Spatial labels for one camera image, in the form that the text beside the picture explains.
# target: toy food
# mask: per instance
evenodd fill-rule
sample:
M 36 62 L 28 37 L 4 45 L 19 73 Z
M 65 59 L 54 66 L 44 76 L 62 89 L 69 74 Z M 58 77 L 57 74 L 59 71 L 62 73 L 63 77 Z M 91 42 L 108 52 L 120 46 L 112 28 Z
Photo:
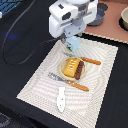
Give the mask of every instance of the toy food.
M 84 62 L 83 61 L 80 61 L 79 62 L 79 65 L 77 67 L 76 73 L 75 73 L 75 79 L 76 80 L 79 80 L 80 79 L 83 66 L 84 66 Z
M 79 62 L 80 62 L 80 59 L 70 57 L 63 74 L 65 76 L 73 78 L 75 76 Z

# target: toy knife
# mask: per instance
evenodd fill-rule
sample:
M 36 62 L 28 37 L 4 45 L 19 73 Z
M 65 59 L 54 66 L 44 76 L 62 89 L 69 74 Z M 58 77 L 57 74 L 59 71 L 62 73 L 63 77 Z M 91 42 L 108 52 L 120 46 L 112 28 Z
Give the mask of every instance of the toy knife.
M 75 55 L 72 55 L 72 54 L 69 54 L 69 53 L 66 53 L 66 52 L 63 52 L 63 54 L 65 54 L 67 56 L 70 56 L 70 57 L 78 57 L 78 56 L 75 56 Z M 92 60 L 92 59 L 85 58 L 85 57 L 78 57 L 78 58 L 81 58 L 83 61 L 86 61 L 86 62 L 89 62 L 89 63 L 93 63 L 93 64 L 97 64 L 97 65 L 101 64 L 101 62 L 97 61 L 97 60 Z

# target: table surface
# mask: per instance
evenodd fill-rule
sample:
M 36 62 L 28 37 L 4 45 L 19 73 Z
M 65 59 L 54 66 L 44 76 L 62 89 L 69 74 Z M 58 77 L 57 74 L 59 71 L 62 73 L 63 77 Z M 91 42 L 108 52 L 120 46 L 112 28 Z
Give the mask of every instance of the table surface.
M 128 7 L 128 4 L 107 1 L 100 1 L 100 3 L 108 6 L 108 9 L 105 11 L 103 23 L 99 26 L 87 26 L 85 33 L 128 43 L 128 32 L 124 30 L 119 23 L 121 12 Z
M 0 104 L 50 128 L 75 128 L 71 124 L 16 98 L 56 41 L 38 48 L 35 54 L 22 65 L 10 67 L 2 59 L 1 46 L 7 30 L 31 2 L 31 0 L 27 0 L 21 3 L 0 20 Z M 50 16 L 48 7 L 54 2 L 55 0 L 44 0 L 43 2 L 36 0 L 34 6 L 17 22 L 6 42 L 6 58 L 9 62 L 17 63 L 23 60 L 39 43 L 52 39 L 48 32 Z M 82 37 L 119 48 L 96 128 L 127 128 L 128 45 L 85 34 Z

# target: butter knife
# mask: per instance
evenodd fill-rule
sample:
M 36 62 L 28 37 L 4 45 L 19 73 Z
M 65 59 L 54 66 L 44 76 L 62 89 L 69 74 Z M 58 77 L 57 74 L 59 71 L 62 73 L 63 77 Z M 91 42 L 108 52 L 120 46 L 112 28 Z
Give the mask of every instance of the butter knife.
M 69 57 L 78 57 L 78 56 L 75 56 L 75 55 L 72 55 L 72 54 L 69 54 L 69 53 L 66 53 L 66 52 L 62 52 L 62 53 L 69 56 Z M 78 58 L 81 58 L 83 61 L 86 61 L 86 62 L 89 62 L 89 63 L 93 63 L 93 64 L 97 64 L 97 65 L 101 64 L 101 62 L 97 61 L 97 60 L 92 60 L 92 59 L 85 58 L 85 57 L 78 57 Z
M 83 91 L 89 91 L 89 89 L 87 87 L 85 87 L 83 85 L 80 85 L 80 84 L 77 84 L 75 82 L 72 82 L 70 80 L 64 80 L 61 77 L 55 75 L 54 73 L 49 72 L 48 77 L 51 78 L 51 79 L 53 79 L 53 80 L 65 82 L 65 83 L 67 83 L 67 84 L 69 84 L 69 85 L 71 85 L 73 87 L 76 87 L 78 89 L 81 89 Z

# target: black table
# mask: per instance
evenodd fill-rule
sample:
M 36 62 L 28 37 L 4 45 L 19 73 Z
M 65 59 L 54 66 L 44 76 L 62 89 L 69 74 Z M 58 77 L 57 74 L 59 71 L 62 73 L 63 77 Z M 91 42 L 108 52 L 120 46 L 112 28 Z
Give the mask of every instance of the black table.
M 0 104 L 50 128 L 75 128 L 16 96 L 32 77 L 56 41 L 47 43 L 24 64 L 7 66 L 2 59 L 2 42 L 15 19 L 30 5 L 22 2 L 0 20 Z M 32 8 L 17 22 L 6 43 L 6 58 L 11 63 L 25 59 L 39 43 L 52 39 L 49 34 L 49 6 L 55 0 L 36 0 Z M 83 38 L 117 46 L 118 52 L 107 85 L 96 128 L 128 127 L 128 45 L 83 34 Z

